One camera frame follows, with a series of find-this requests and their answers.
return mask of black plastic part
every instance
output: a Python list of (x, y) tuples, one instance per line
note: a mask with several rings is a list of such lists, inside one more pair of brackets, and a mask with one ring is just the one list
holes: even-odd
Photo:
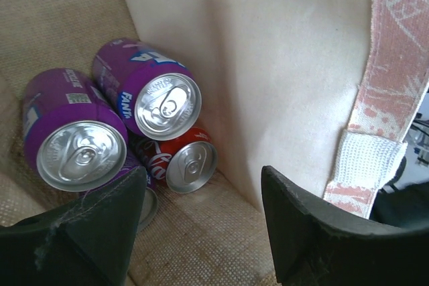
[(69, 204), (1, 227), (2, 285), (123, 285), (145, 188), (140, 167)]
[(277, 280), (283, 285), (426, 285), (429, 230), (349, 214), (262, 169), (262, 197)]

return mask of qr code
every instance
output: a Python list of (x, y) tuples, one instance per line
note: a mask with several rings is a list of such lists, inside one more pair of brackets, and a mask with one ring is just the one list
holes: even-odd
[(91, 100), (89, 99), (88, 94), (70, 93), (70, 94), (66, 94), (66, 96), (69, 104), (91, 103)]

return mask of burlap fabric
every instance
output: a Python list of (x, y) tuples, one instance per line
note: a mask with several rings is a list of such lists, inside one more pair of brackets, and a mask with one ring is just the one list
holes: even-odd
[[(53, 67), (90, 72), (105, 42), (136, 37), (124, 0), (1, 0), (0, 224), (9, 226), (76, 197), (59, 192), (23, 160), (19, 100)], [(160, 210), (137, 236), (127, 285), (273, 285), (262, 215), (217, 173), (184, 196), (159, 189)]]

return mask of pink strap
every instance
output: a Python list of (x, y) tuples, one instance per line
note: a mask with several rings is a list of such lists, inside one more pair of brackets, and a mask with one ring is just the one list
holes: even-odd
[[(428, 67), (429, 0), (373, 0), (371, 52), (347, 131), (402, 144), (428, 89)], [(367, 218), (379, 188), (332, 180), (324, 199)]]

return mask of can rim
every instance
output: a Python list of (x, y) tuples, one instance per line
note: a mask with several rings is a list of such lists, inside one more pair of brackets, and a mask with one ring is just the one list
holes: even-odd
[(158, 206), (159, 206), (158, 196), (151, 188), (146, 188), (146, 194), (147, 193), (152, 195), (154, 202), (151, 205), (149, 214), (143, 220), (139, 221), (139, 224), (137, 225), (137, 232), (140, 232), (144, 228), (149, 226), (149, 224), (152, 222), (152, 220), (155, 218), (156, 214), (158, 213)]
[[(115, 138), (118, 139), (117, 143), (121, 149), (120, 158), (118, 159), (118, 162), (115, 164), (114, 167), (112, 167), (112, 169), (109, 171), (109, 173), (106, 173), (106, 175), (100, 177), (97, 180), (93, 180), (91, 182), (86, 182), (85, 184), (78, 184), (78, 185), (67, 184), (67, 183), (62, 183), (62, 182), (59, 182), (58, 180), (52, 179), (52, 176), (50, 176), (48, 174), (48, 172), (46, 170), (44, 170), (43, 165), (42, 165), (42, 160), (41, 160), (42, 156), (41, 155), (42, 155), (43, 149), (46, 147), (46, 144), (48, 143), (48, 141), (56, 133), (64, 130), (67, 127), (73, 126), (75, 124), (82, 124), (82, 123), (104, 127), (106, 130), (110, 131), (111, 134)], [(125, 163), (126, 157), (127, 157), (127, 144), (126, 144), (125, 139), (123, 138), (122, 134), (120, 134), (120, 132), (118, 130), (116, 130), (114, 127), (112, 127), (106, 123), (103, 123), (103, 122), (92, 121), (92, 120), (86, 121), (85, 120), (85, 121), (76, 121), (76, 122), (68, 123), (66, 125), (63, 125), (59, 129), (56, 129), (54, 132), (52, 132), (43, 141), (43, 143), (40, 145), (40, 148), (39, 148), (38, 154), (37, 154), (36, 165), (37, 165), (37, 169), (38, 169), (38, 173), (39, 173), (40, 177), (42, 177), (42, 179), (47, 184), (49, 184), (51, 187), (62, 190), (62, 191), (67, 191), (67, 192), (84, 192), (87, 190), (96, 189), (96, 188), (100, 187), (101, 185), (107, 183), (111, 179), (113, 179), (115, 177), (115, 175), (117, 175), (118, 171), (123, 167), (123, 164)]]
[[(173, 131), (169, 134), (165, 134), (165, 133), (159, 132), (159, 131), (151, 131), (150, 127), (145, 125), (144, 122), (138, 117), (137, 110), (139, 108), (138, 102), (140, 102), (143, 95), (146, 94), (146, 91), (147, 91), (148, 87), (150, 86), (150, 84), (152, 82), (155, 82), (156, 80), (159, 80), (160, 78), (169, 77), (169, 76), (170, 77), (175, 76), (175, 77), (181, 78), (183, 81), (185, 81), (187, 83), (187, 85), (194, 91), (196, 99), (195, 99), (195, 103), (194, 103), (194, 109), (192, 110), (192, 114), (189, 117), (189, 119), (183, 123), (184, 126), (181, 126), (178, 129), (178, 131)], [(134, 106), (135, 123), (137, 124), (138, 129), (146, 137), (149, 137), (150, 139), (158, 140), (158, 141), (172, 140), (172, 139), (175, 139), (175, 138), (185, 134), (195, 124), (196, 120), (198, 119), (198, 116), (200, 115), (201, 106), (202, 106), (202, 97), (201, 97), (200, 88), (195, 83), (195, 81), (193, 79), (191, 79), (191, 77), (184, 75), (184, 74), (180, 74), (180, 73), (162, 74), (162, 75), (159, 75), (158, 77), (155, 77), (154, 79), (150, 80), (150, 82), (148, 82), (140, 90), (140, 92), (137, 96), (137, 99), (135, 101), (135, 106)]]
[[(173, 162), (175, 162), (175, 160), (177, 160), (177, 158), (179, 158), (180, 154), (185, 151), (186, 149), (188, 149), (189, 147), (193, 146), (194, 144), (204, 144), (207, 145), (210, 150), (212, 151), (212, 164), (210, 169), (202, 176), (200, 176), (196, 181), (192, 182), (191, 184), (187, 184), (184, 187), (178, 187), (172, 184), (172, 181), (170, 179), (170, 176), (172, 175), (172, 170), (171, 170), (171, 165), (173, 164)], [(216, 167), (217, 167), (217, 162), (218, 162), (218, 154), (217, 154), (217, 150), (215, 148), (215, 146), (207, 141), (195, 141), (195, 142), (191, 142), (187, 145), (185, 145), (183, 148), (181, 148), (174, 156), (173, 158), (170, 160), (170, 163), (167, 166), (167, 173), (166, 173), (166, 182), (167, 182), (167, 186), (174, 192), (178, 193), (178, 194), (188, 194), (190, 192), (194, 192), (198, 189), (200, 189), (204, 184), (207, 183), (207, 181), (212, 177), (213, 173), (216, 171)]]

